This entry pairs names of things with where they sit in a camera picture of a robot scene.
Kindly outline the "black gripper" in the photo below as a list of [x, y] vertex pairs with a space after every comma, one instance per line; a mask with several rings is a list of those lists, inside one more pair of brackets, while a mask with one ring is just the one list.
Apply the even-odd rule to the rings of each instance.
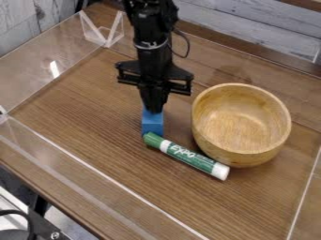
[[192, 94], [192, 81], [194, 75], [176, 64], [165, 67], [165, 71], [149, 70], [144, 72], [138, 60], [118, 62], [118, 81], [125, 84], [138, 85], [144, 104], [150, 112], [161, 113], [168, 103], [170, 93], [189, 96]]

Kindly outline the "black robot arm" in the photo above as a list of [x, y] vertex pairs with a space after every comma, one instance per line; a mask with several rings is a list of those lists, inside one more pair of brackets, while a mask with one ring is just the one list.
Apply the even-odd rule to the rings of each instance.
[[173, 0], [122, 0], [133, 26], [137, 60], [118, 62], [118, 81], [136, 85], [146, 109], [161, 113], [170, 93], [190, 95], [193, 74], [173, 63], [172, 34], [190, 40], [176, 28], [178, 7]]

